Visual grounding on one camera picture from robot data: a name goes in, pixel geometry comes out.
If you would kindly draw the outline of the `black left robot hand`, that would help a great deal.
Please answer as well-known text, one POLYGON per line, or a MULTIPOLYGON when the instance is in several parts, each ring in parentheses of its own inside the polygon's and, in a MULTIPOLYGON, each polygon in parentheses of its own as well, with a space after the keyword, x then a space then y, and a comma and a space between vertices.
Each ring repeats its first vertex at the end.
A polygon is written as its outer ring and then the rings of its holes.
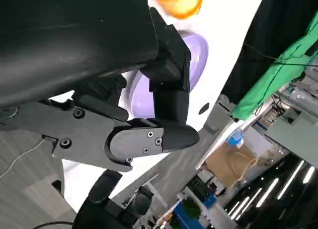
POLYGON ((199 142, 191 53, 148 0, 0 0, 0 122, 119 172, 199 142))

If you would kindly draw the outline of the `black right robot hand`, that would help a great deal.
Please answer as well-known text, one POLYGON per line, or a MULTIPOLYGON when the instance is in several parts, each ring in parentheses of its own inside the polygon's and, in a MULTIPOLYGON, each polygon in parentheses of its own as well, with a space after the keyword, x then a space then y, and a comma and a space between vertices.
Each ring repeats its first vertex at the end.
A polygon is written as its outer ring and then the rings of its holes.
POLYGON ((146 187, 139 187, 124 208, 109 198, 121 178, 121 173, 109 169, 101 174, 79 209, 72 228, 131 229, 148 212, 154 194, 146 187))

